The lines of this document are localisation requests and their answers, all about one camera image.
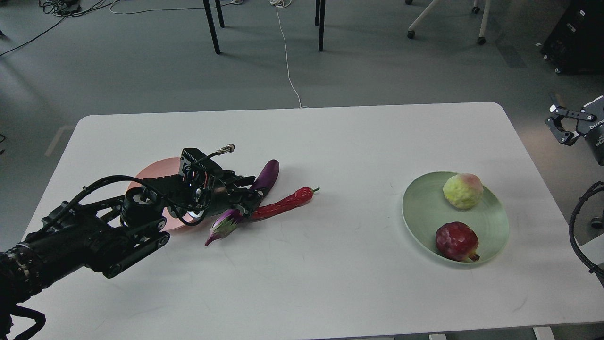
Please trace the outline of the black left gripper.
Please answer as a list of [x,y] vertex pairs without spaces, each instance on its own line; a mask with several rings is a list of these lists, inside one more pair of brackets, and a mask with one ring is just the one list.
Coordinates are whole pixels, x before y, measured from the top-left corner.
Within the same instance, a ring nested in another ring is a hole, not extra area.
[[248,218],[264,199],[264,189],[254,189],[243,198],[242,187],[254,183],[256,176],[239,176],[235,172],[224,172],[222,178],[207,177],[201,183],[202,215],[218,215],[228,209],[239,211]]

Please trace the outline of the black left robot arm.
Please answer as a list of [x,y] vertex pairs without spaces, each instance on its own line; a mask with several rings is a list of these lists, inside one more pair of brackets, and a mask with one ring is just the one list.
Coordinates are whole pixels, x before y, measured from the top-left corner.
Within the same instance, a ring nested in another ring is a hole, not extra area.
[[44,327],[45,315],[21,303],[54,282],[81,267],[113,278],[164,246],[170,237],[165,210],[187,226],[230,210],[251,216],[276,182],[280,165],[271,160],[260,175],[244,177],[213,160],[234,150],[228,144],[206,155],[185,148],[176,174],[107,176],[54,209],[40,230],[1,254],[1,338],[7,338],[13,316],[34,321],[17,340]]

